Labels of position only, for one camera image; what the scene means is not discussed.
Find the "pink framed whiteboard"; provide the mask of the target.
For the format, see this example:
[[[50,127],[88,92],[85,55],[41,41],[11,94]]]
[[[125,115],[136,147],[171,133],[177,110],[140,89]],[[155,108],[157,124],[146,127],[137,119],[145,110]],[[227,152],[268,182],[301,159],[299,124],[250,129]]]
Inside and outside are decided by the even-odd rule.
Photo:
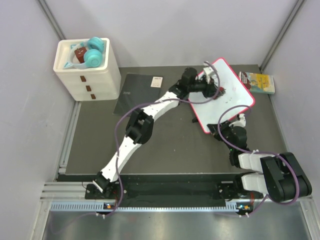
[[[224,58],[217,59],[212,65],[217,70],[220,86],[225,90],[224,94],[204,104],[202,102],[205,102],[207,98],[201,92],[189,94],[189,101],[193,102],[191,107],[206,134],[210,133],[208,124],[216,125],[219,119],[221,123],[230,121],[255,104],[255,98]]]

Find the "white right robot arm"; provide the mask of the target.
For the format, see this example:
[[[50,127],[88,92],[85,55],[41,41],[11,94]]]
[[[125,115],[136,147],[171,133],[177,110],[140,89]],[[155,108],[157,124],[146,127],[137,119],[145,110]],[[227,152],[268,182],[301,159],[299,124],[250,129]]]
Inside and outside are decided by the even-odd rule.
[[[251,151],[247,145],[246,129],[228,121],[221,125],[208,124],[207,127],[216,140],[228,147],[231,165],[249,170],[249,173],[236,177],[233,192],[237,197],[245,198],[254,191],[282,203],[296,196],[311,195],[312,185],[293,153],[275,155]]]

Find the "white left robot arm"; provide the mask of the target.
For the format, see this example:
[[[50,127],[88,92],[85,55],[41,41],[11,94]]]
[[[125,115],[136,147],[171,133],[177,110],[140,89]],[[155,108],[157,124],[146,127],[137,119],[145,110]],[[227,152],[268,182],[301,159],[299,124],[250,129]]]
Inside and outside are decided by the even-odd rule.
[[[136,149],[149,141],[158,118],[180,103],[202,105],[218,97],[221,86],[218,71],[207,61],[204,65],[202,77],[199,77],[195,68],[188,67],[177,83],[158,100],[139,104],[124,114],[121,120],[127,115],[130,115],[130,118],[123,141],[119,144],[117,134],[114,134],[116,153],[92,181],[98,195],[106,199],[113,194],[112,183],[120,180],[120,168],[127,163]]]

